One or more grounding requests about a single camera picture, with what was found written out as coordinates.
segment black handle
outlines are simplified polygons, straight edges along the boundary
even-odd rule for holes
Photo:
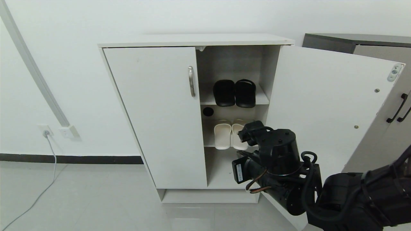
[[[408,109],[407,113],[405,113],[404,117],[402,117],[402,118],[401,118],[401,117],[398,117],[398,118],[397,118],[397,121],[398,121],[398,122],[404,121],[405,118],[407,118],[407,115],[408,115],[408,113],[410,113],[410,111],[411,111],[411,107]]]
[[[391,123],[392,121],[394,121],[395,117],[397,117],[397,115],[398,115],[399,111],[401,110],[402,106],[404,106],[405,101],[406,101],[407,98],[408,98],[408,95],[405,94],[405,93],[403,93],[403,94],[401,95],[401,98],[403,99],[403,100],[402,100],[402,103],[401,103],[401,106],[399,107],[399,109],[397,110],[397,113],[395,113],[395,115],[394,115],[393,118],[388,118],[388,119],[387,119],[387,123]]]

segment open cabinet door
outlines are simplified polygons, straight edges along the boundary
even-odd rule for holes
[[[291,129],[298,150],[318,155],[322,181],[340,173],[376,118],[403,64],[359,55],[282,46],[267,114],[267,126]],[[381,134],[388,128],[381,123]],[[289,215],[298,229],[306,215]]]
[[[156,188],[206,188],[195,48],[104,54]]]

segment robotic arm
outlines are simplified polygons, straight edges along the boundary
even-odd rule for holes
[[[411,176],[404,164],[411,146],[390,165],[331,175],[322,186],[317,155],[302,152],[300,161],[291,130],[273,130],[255,121],[238,135],[259,150],[237,152],[241,158],[232,162],[234,179],[238,184],[252,180],[246,190],[270,194],[291,215],[307,212],[308,223],[325,231],[380,231],[411,222]],[[260,187],[250,189],[254,183]]]

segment cabinet base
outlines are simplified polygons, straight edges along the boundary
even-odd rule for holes
[[[258,203],[243,189],[157,189],[162,203]]]

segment wall socket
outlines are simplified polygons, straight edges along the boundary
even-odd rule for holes
[[[53,135],[53,132],[51,131],[50,127],[47,124],[37,124],[37,127],[40,129],[42,134],[45,130],[47,130],[50,133],[50,136]]]
[[[61,127],[58,129],[60,133],[63,135],[64,138],[75,138],[79,137],[79,134],[77,133],[76,128],[74,128],[73,125],[70,125],[68,127]]]

